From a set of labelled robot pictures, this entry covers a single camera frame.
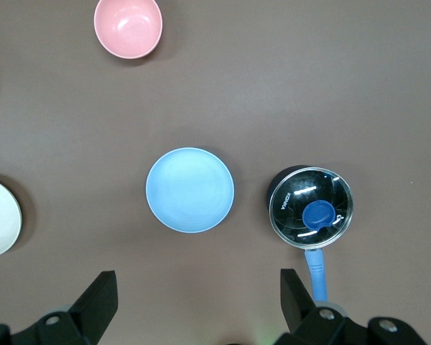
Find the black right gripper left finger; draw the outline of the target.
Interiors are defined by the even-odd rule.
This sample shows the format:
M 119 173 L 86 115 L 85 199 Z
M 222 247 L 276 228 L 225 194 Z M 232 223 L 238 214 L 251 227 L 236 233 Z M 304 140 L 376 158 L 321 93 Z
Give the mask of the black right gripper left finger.
M 15 334 L 0 323 L 0 345 L 98 345 L 117 310 L 116 273 L 103 271 L 67 311 L 48 313 Z

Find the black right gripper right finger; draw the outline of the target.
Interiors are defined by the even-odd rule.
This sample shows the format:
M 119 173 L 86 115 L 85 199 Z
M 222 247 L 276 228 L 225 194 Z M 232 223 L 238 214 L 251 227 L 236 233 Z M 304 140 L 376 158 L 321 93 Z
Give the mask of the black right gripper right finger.
M 427 345 L 397 318 L 375 317 L 360 326 L 330 306 L 316 306 L 294 269 L 281 270 L 280 301 L 289 331 L 274 345 Z

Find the light blue shallow bowl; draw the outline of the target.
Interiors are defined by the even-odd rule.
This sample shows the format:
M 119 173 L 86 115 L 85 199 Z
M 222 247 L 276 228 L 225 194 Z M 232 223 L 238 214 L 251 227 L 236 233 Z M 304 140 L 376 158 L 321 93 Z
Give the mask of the light blue shallow bowl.
M 174 231 L 197 234 L 227 217 L 235 186 L 220 158 L 204 149 L 183 147 L 153 164 L 145 194 L 151 212 L 162 224 Z

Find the glass lid with blue knob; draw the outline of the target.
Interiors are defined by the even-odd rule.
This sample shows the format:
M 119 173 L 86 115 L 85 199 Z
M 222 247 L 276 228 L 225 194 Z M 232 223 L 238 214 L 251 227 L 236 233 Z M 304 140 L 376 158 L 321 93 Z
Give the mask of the glass lid with blue knob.
M 353 193 L 338 173 L 296 165 L 277 173 L 267 189 L 269 221 L 288 244 L 314 250 L 342 237 L 353 218 Z

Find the pink bowl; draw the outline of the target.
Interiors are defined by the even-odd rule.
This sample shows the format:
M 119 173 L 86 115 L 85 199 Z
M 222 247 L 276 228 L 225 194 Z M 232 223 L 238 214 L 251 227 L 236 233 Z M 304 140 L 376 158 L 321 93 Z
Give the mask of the pink bowl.
M 163 19 L 156 0 L 98 0 L 93 26 L 104 49 L 118 58 L 133 60 L 158 46 Z

